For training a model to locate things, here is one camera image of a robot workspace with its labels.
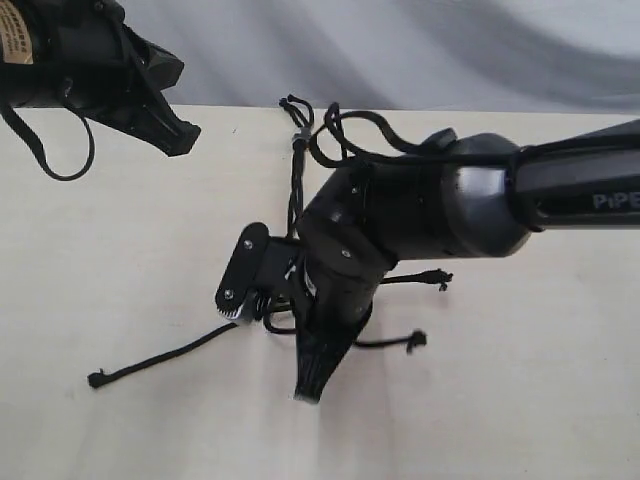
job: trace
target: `label sticker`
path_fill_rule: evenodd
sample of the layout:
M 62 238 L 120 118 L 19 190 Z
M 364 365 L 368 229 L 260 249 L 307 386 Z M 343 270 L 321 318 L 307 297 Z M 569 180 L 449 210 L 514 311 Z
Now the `label sticker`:
M 33 45 L 20 11 L 10 0 L 0 0 L 0 43 L 5 63 L 33 64 Z

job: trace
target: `table surface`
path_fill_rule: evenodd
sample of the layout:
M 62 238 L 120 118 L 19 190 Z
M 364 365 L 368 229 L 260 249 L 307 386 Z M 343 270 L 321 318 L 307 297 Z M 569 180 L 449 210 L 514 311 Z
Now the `table surface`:
M 278 110 L 181 107 L 203 127 L 168 159 L 96 126 L 94 169 L 49 180 L 0 130 L 0 479 L 622 479 L 640 471 L 638 233 L 547 232 L 504 260 L 412 262 L 456 275 L 376 297 L 364 337 L 429 333 L 348 354 L 321 403 L 292 400 L 294 343 L 236 329 L 92 391 L 86 375 L 223 324 L 212 296 L 242 228 L 283 232 L 294 128 Z M 51 163 L 84 158 L 82 126 L 28 111 Z M 529 144 L 621 116 L 386 113 L 419 141 L 502 133 Z M 348 130 L 387 151 L 366 124 Z M 329 172 L 315 164 L 308 195 Z

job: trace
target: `white table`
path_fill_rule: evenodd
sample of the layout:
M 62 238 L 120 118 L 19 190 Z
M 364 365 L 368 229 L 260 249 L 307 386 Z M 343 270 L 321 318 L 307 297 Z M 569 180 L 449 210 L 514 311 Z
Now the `white table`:
M 289 118 L 178 111 L 204 130 L 190 156 L 96 127 L 95 168 L 71 184 L 0 130 L 0 479 L 638 478 L 640 232 L 548 232 L 507 260 L 402 265 L 455 281 L 382 289 L 365 333 L 423 328 L 429 346 L 350 352 L 319 406 L 291 399 L 293 340 L 258 325 L 92 391 L 89 372 L 221 325 L 212 295 L 242 228 L 284 231 Z M 84 158 L 70 114 L 24 115 L 62 173 Z M 626 120 L 387 115 L 414 141 L 454 126 L 534 143 Z M 348 129 L 387 150 L 367 125 Z M 307 199 L 328 174 L 310 165 Z

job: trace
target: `white backdrop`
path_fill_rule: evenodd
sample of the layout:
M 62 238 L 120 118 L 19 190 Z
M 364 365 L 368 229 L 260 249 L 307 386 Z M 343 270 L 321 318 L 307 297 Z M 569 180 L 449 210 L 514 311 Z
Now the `white backdrop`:
M 241 229 L 283 232 L 293 129 L 281 112 L 184 107 L 193 154 L 96 128 L 95 169 L 56 183 L 0 129 L 0 479 L 636 479 L 637 232 L 547 232 L 506 260 L 404 265 L 449 292 L 380 291 L 368 338 L 423 328 L 430 345 L 349 353 L 312 407 L 291 400 L 291 339 L 236 329 L 94 392 L 87 373 L 221 324 L 212 295 Z M 52 163 L 82 127 L 27 112 Z M 612 116 L 389 113 L 418 141 L 449 125 L 519 143 Z M 349 129 L 371 148 L 366 127 Z M 311 195 L 328 172 L 311 166 Z
M 640 111 L 638 0 L 122 3 L 186 62 L 176 103 Z

